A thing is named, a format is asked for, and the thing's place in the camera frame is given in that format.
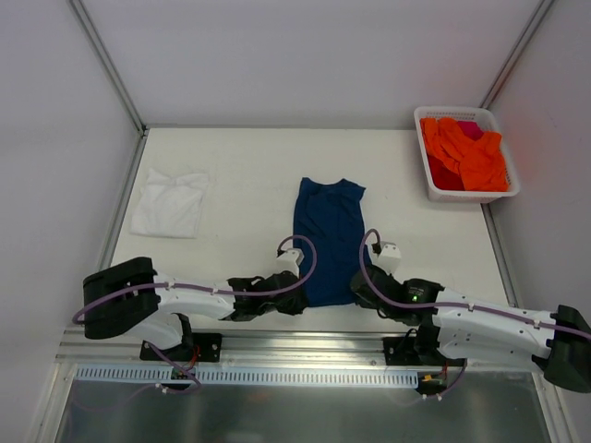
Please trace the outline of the blue printed t-shirt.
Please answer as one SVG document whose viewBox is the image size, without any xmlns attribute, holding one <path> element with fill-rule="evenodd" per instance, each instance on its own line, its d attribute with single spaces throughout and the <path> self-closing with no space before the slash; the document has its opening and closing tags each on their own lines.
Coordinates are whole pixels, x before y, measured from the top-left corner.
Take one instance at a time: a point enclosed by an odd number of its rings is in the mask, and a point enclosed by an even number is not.
<svg viewBox="0 0 591 443">
<path fill-rule="evenodd" d="M 317 251 L 317 266 L 304 284 L 311 307 L 349 305 L 356 299 L 350 283 L 360 270 L 364 193 L 363 186 L 346 179 L 329 185 L 301 179 L 293 234 L 308 238 Z"/>
</svg>

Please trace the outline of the aluminium mounting rail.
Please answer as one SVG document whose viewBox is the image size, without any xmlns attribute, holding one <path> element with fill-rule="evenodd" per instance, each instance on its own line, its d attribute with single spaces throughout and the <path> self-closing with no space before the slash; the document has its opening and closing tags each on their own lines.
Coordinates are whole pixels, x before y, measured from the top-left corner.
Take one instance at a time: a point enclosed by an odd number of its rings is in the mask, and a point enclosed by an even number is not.
<svg viewBox="0 0 591 443">
<path fill-rule="evenodd" d="M 220 365 L 362 368 L 385 366 L 382 339 L 402 332 L 317 333 L 256 330 L 198 330 L 223 335 Z M 90 340 L 81 328 L 67 329 L 55 357 L 70 363 L 157 362 L 141 339 L 119 336 Z"/>
</svg>

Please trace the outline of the red t-shirt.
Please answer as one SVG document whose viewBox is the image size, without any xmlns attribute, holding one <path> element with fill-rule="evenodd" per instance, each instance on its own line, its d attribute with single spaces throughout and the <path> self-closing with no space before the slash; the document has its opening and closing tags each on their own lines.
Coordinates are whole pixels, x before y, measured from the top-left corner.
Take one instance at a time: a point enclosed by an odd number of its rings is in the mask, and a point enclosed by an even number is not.
<svg viewBox="0 0 591 443">
<path fill-rule="evenodd" d="M 464 191 L 461 177 L 447 169 L 442 161 L 428 155 L 428 166 L 435 187 L 446 191 Z"/>
</svg>

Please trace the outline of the orange t-shirt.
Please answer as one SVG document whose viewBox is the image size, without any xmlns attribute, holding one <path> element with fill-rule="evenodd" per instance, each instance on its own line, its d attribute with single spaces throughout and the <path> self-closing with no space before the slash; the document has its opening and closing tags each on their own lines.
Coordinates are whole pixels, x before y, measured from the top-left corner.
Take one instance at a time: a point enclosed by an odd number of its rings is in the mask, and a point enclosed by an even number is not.
<svg viewBox="0 0 591 443">
<path fill-rule="evenodd" d="M 501 153 L 501 134 L 482 131 L 481 139 L 466 137 L 458 120 L 425 117 L 419 120 L 427 156 L 433 156 L 458 174 L 467 192 L 506 192 L 506 162 Z"/>
</svg>

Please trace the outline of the pink t-shirt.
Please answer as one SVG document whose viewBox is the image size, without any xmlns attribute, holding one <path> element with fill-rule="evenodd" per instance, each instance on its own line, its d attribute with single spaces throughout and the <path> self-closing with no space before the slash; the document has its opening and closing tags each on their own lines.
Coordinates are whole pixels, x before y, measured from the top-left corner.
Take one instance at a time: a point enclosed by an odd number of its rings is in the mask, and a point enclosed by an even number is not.
<svg viewBox="0 0 591 443">
<path fill-rule="evenodd" d="M 460 129 L 462 130 L 462 133 L 466 137 L 468 137 L 474 141 L 481 139 L 484 135 L 484 132 L 480 129 L 478 124 L 474 121 L 458 121 L 457 125 L 460 127 Z"/>
</svg>

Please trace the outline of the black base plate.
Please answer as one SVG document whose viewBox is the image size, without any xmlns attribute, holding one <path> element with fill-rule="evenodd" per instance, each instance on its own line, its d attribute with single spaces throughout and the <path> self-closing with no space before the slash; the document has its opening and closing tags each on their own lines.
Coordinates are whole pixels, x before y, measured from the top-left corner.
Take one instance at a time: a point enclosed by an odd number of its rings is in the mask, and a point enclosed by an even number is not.
<svg viewBox="0 0 591 443">
<path fill-rule="evenodd" d="M 162 353 L 178 363 L 219 363 L 221 358 L 223 335 L 211 332 L 193 332 L 190 339 Z"/>
<path fill-rule="evenodd" d="M 385 363 L 388 366 L 451 366 L 461 367 L 465 359 L 450 359 L 437 350 L 421 348 L 415 336 L 382 339 Z"/>
</svg>

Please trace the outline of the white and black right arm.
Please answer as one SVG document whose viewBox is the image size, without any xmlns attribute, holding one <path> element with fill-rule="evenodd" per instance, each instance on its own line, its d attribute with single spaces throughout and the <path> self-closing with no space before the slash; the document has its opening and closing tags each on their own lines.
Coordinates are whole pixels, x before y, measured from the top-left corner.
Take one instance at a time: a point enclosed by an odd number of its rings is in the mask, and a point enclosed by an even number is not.
<svg viewBox="0 0 591 443">
<path fill-rule="evenodd" d="M 350 287 L 360 306 L 410 329 L 384 346 L 397 364 L 475 360 L 539 373 L 572 392 L 590 390 L 590 326 L 571 306 L 536 311 L 486 304 L 434 281 L 398 282 L 373 265 Z"/>
</svg>

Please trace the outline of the white folded t-shirt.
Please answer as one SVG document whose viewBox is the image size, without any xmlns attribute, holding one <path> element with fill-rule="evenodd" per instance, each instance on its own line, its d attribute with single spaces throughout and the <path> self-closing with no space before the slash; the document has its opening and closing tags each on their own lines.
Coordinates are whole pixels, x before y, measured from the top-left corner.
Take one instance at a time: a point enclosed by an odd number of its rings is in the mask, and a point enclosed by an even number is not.
<svg viewBox="0 0 591 443">
<path fill-rule="evenodd" d="M 152 168 L 132 212 L 131 234 L 157 238 L 197 237 L 210 178 L 205 173 L 169 176 Z"/>
</svg>

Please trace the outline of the white plastic laundry basket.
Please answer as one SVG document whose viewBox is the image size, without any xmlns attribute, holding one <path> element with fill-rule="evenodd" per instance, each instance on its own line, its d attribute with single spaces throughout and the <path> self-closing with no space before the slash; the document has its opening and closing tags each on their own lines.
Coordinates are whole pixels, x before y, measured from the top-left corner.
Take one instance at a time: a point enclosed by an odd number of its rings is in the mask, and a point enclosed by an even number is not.
<svg viewBox="0 0 591 443">
<path fill-rule="evenodd" d="M 420 106 L 414 118 L 431 201 L 486 204 L 519 193 L 511 153 L 490 111 Z"/>
</svg>

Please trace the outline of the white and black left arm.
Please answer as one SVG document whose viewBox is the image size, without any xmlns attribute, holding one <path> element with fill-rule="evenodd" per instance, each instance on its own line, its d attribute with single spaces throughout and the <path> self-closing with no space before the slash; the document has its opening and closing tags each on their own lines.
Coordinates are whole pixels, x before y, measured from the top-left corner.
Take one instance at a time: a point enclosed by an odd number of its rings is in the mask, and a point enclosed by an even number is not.
<svg viewBox="0 0 591 443">
<path fill-rule="evenodd" d="M 189 317 L 249 322 L 269 313 L 300 315 L 308 307 L 299 275 L 299 251 L 280 257 L 269 277 L 232 277 L 224 282 L 182 282 L 157 271 L 149 257 L 136 257 L 83 281 L 84 306 L 73 322 L 89 340 L 130 336 L 182 360 L 195 346 Z"/>
</svg>

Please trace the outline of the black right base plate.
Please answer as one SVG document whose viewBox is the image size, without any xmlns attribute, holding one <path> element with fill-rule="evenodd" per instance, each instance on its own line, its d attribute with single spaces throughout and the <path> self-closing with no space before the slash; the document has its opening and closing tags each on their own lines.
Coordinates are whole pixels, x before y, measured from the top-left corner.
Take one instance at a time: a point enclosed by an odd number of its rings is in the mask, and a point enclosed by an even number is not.
<svg viewBox="0 0 591 443">
<path fill-rule="evenodd" d="M 451 366 L 461 367 L 465 359 L 450 359 L 437 350 L 421 348 L 415 336 L 382 339 L 385 363 L 388 366 Z"/>
</svg>

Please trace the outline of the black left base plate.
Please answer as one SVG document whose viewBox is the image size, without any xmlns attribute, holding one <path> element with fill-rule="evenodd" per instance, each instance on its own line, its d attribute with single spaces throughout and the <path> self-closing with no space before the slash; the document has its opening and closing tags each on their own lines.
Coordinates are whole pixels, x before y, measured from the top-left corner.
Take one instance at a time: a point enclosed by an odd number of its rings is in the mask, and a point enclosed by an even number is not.
<svg viewBox="0 0 591 443">
<path fill-rule="evenodd" d="M 219 363 L 221 358 L 223 335 L 211 332 L 193 332 L 190 339 L 162 353 L 178 363 Z"/>
</svg>

